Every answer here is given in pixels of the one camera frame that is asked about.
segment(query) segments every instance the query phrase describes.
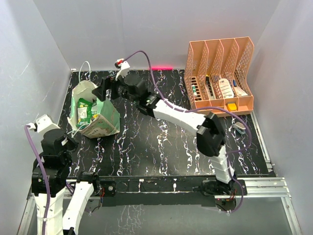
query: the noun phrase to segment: white wire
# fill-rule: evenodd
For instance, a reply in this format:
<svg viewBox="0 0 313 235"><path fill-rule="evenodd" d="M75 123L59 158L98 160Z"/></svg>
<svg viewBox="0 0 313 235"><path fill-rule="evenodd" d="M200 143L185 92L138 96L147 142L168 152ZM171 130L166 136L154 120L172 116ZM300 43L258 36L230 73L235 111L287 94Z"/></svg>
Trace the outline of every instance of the white wire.
<svg viewBox="0 0 313 235"><path fill-rule="evenodd" d="M91 79L91 77L90 77L90 74L91 74L90 64L89 64L88 61L85 61L85 62L82 64L82 66L80 67L80 69L79 69L79 73L78 73L78 81L79 81L79 82L80 82L80 72L81 72L81 70L82 70L82 68L83 68L83 66L84 66L85 63L87 63L88 66L89 66L89 80Z"/></svg>
<svg viewBox="0 0 313 235"><path fill-rule="evenodd" d="M89 124L90 124L90 123L85 123L85 124L81 125L75 132L74 132L74 130L72 130L72 131L68 132L68 134L74 132L74 134L72 134L72 138L73 138L73 137L77 134L77 132L78 132L83 126L86 126L86 125L89 125Z"/></svg>

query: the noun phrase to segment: yellow block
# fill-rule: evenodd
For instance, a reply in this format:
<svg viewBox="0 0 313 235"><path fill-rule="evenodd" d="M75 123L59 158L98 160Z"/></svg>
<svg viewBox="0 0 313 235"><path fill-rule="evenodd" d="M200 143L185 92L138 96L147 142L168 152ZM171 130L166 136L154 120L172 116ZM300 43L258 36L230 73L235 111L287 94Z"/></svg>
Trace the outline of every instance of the yellow block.
<svg viewBox="0 0 313 235"><path fill-rule="evenodd" d="M227 103L227 109L229 110L229 111L236 111L237 110L237 105L236 105L236 103L234 103L234 102L230 102L230 103Z"/></svg>

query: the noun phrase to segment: paper bag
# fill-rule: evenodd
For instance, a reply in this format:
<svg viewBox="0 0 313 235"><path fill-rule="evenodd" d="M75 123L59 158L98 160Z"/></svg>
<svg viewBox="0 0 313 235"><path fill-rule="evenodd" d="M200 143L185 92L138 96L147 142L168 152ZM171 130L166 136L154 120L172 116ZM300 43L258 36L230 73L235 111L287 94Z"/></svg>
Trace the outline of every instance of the paper bag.
<svg viewBox="0 0 313 235"><path fill-rule="evenodd" d="M89 102L97 100L97 118L90 123L86 128L79 130L78 132L84 136L92 139L103 136L114 135L119 133L120 130L120 114L115 109L111 101L106 99L100 101L92 90L97 86L90 81L81 81L72 91L71 111L70 117L67 117L69 124L73 131L77 131L77 102L78 99L84 98Z"/></svg>

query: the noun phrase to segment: tabletop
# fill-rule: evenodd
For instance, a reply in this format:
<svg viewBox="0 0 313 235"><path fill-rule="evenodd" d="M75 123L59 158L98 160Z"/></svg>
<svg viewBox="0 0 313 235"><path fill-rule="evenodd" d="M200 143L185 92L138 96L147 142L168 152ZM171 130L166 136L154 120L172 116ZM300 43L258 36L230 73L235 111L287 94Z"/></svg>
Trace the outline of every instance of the tabletop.
<svg viewBox="0 0 313 235"><path fill-rule="evenodd" d="M101 79L114 71L82 72L82 80L89 79L99 85ZM150 72L131 70L138 73L153 91ZM184 70L156 70L157 85L168 100L178 106L190 109L185 84ZM71 131L67 122L70 114L72 89L78 84L78 72L70 77L69 87L62 109L59 125ZM95 171L99 176L167 176L167 175L212 175L214 169L209 157L196 147L196 138L165 120L145 116L131 102L118 98L112 100L120 113L120 133L95 139L88 139L79 133L79 142L72 153L73 165L69 176L76 177L81 171ZM237 174L267 175L268 169L255 131L251 115L240 116L252 132L252 145L242 153L230 154L230 162ZM221 117L226 131L226 149L238 150L245 147L247 135L240 135L232 127L236 120Z"/></svg>

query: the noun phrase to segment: desk organizer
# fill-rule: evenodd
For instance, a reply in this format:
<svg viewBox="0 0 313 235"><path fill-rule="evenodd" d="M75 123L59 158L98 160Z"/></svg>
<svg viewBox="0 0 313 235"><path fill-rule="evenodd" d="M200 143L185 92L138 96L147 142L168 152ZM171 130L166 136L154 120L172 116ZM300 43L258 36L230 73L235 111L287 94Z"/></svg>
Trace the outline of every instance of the desk organizer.
<svg viewBox="0 0 313 235"><path fill-rule="evenodd" d="M247 85L246 76L253 50L254 45L249 37L190 42L184 81L192 109L217 106L227 110L227 104L233 102L237 110L232 113L250 114L253 110L253 95ZM223 98L219 86L221 78L229 81L233 98ZM239 88L234 85L247 95L241 96ZM198 111L202 114L209 112L219 117L228 116L218 110Z"/></svg>

